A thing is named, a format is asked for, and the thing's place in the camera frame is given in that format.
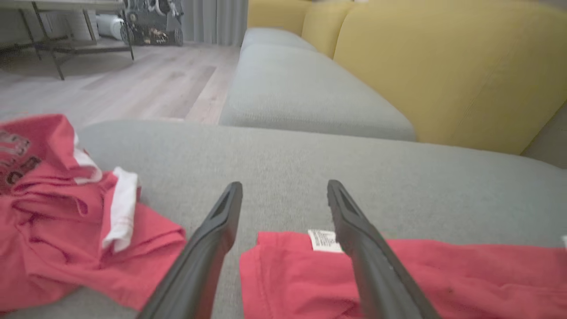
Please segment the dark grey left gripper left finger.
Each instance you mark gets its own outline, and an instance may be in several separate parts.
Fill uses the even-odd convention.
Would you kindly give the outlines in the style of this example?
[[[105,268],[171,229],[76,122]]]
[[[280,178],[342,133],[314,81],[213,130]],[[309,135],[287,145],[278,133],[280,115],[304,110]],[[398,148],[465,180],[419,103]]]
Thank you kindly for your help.
[[[229,183],[157,285],[139,319],[209,319],[225,255],[233,248],[243,199]]]

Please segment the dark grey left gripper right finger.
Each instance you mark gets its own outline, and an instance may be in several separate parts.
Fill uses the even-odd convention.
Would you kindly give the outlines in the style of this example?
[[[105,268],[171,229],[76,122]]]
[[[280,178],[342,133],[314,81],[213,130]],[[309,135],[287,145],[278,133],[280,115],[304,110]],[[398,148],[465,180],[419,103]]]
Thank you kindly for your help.
[[[432,303],[338,180],[327,185],[336,241],[352,261],[367,319],[438,319]]]

